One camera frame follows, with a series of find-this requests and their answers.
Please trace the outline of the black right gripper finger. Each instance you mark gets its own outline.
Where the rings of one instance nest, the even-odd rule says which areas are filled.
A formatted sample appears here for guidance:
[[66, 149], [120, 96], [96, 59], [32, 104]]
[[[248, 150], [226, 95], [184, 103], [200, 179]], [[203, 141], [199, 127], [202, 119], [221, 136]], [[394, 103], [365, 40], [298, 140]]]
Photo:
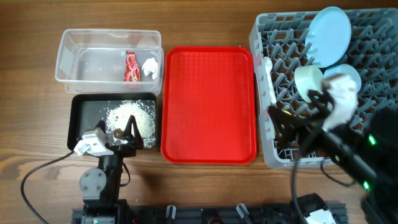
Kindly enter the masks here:
[[309, 90], [308, 97], [317, 109], [317, 112], [311, 115], [310, 119], [326, 119], [333, 111], [334, 99], [329, 93]]
[[289, 115], [275, 106], [269, 106], [267, 110], [276, 130], [275, 136], [279, 146], [290, 146], [303, 126], [303, 119]]

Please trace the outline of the brown food scrap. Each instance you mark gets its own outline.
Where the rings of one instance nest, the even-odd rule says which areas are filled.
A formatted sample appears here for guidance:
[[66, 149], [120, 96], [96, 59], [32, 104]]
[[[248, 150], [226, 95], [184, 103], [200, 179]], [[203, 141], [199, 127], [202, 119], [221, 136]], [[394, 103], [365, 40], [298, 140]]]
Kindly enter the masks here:
[[113, 136], [115, 139], [124, 139], [125, 138], [124, 130], [120, 128], [115, 129], [113, 132]]

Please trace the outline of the white rice pile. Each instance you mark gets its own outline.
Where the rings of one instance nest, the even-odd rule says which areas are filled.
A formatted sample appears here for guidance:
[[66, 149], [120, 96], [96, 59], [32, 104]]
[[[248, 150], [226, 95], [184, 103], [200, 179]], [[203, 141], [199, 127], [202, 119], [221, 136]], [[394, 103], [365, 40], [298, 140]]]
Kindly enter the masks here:
[[144, 142], [144, 148], [150, 149], [156, 143], [156, 102], [154, 100], [122, 100], [116, 102], [116, 107], [108, 107], [106, 112], [106, 134], [110, 145], [126, 143], [125, 140], [117, 139], [114, 131], [124, 131], [130, 115], [136, 119], [137, 128]]

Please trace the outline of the green bowl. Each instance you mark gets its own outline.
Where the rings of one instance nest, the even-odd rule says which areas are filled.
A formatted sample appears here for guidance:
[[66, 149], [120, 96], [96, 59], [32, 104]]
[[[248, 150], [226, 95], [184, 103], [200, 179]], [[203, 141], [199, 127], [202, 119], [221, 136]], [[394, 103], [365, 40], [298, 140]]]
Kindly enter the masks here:
[[308, 97], [309, 90], [322, 90], [323, 73], [317, 66], [297, 67], [294, 71], [294, 79], [298, 93], [307, 103], [311, 103]]

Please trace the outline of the small blue bowl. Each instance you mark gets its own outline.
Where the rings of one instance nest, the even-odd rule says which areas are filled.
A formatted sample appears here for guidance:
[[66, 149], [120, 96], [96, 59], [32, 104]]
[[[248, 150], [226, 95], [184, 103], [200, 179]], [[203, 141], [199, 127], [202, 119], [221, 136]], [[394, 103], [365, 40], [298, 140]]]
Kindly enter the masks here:
[[360, 77], [358, 71], [354, 67], [352, 67], [351, 65], [348, 65], [348, 64], [341, 64], [341, 65], [337, 65], [337, 66], [330, 67], [330, 68], [326, 69], [323, 74], [323, 77], [329, 78], [337, 73], [349, 75], [354, 80], [356, 87], [357, 87], [357, 91], [359, 91], [361, 89], [362, 81], [361, 81], [361, 77]]

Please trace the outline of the red snack wrapper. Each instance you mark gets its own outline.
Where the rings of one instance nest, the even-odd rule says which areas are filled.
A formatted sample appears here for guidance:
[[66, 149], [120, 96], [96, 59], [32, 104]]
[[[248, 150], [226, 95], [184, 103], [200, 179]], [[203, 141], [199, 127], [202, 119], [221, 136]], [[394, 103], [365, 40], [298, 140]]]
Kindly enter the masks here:
[[136, 62], [136, 55], [133, 51], [126, 51], [125, 63], [124, 81], [139, 82], [141, 80], [141, 73], [139, 65]]

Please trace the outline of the light blue plate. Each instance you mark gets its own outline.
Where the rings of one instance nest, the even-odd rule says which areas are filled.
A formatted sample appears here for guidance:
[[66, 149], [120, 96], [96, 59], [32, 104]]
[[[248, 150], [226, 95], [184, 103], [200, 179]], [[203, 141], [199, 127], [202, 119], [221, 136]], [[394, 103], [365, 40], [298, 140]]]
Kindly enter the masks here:
[[351, 22], [346, 13], [331, 6], [321, 10], [312, 20], [305, 38], [308, 59], [313, 65], [325, 68], [333, 65], [348, 49], [351, 41]]

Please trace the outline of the white plastic spoon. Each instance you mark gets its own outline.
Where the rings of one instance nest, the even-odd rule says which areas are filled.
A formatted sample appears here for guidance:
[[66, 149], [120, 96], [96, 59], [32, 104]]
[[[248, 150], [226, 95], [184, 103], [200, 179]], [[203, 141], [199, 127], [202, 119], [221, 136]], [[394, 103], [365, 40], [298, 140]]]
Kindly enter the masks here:
[[270, 102], [272, 105], [275, 105], [277, 103], [277, 100], [276, 100], [272, 77], [271, 77], [271, 71], [273, 68], [272, 60], [269, 57], [264, 57], [264, 65], [265, 65], [265, 70], [266, 70], [266, 75], [267, 75], [267, 84], [269, 87]]

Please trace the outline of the white tissue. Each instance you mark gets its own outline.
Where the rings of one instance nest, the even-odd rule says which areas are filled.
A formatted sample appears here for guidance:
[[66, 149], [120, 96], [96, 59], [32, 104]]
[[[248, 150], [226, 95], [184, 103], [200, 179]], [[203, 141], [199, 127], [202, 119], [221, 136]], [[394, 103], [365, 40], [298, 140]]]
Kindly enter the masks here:
[[142, 66], [144, 75], [151, 77], [153, 80], [158, 77], [158, 68], [159, 66], [155, 58], [147, 59]]

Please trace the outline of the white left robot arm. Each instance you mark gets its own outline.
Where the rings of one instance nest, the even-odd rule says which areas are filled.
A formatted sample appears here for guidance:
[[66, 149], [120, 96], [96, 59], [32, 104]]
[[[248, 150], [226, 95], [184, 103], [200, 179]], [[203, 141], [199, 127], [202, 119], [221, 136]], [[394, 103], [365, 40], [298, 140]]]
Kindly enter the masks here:
[[123, 186], [121, 174], [126, 169], [123, 159], [134, 157], [137, 150], [144, 148], [144, 142], [133, 115], [121, 134], [124, 144], [109, 145], [105, 127], [106, 123], [101, 120], [95, 128], [86, 130], [73, 150], [79, 156], [89, 154], [99, 159], [98, 166], [87, 170], [80, 178], [84, 207], [80, 218], [77, 212], [73, 213], [73, 223], [138, 222], [127, 200], [119, 198], [119, 189]]

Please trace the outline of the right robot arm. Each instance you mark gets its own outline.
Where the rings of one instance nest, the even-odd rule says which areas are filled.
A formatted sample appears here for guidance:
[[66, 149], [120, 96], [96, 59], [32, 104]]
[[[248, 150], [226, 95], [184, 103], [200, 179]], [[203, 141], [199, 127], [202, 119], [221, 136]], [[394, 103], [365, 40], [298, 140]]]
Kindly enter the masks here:
[[313, 151], [326, 154], [367, 191], [361, 201], [369, 223], [397, 223], [397, 110], [381, 109], [363, 134], [351, 130], [348, 122], [356, 109], [355, 93], [308, 93], [318, 111], [309, 118], [289, 115], [268, 107], [285, 149], [295, 141], [304, 157]]

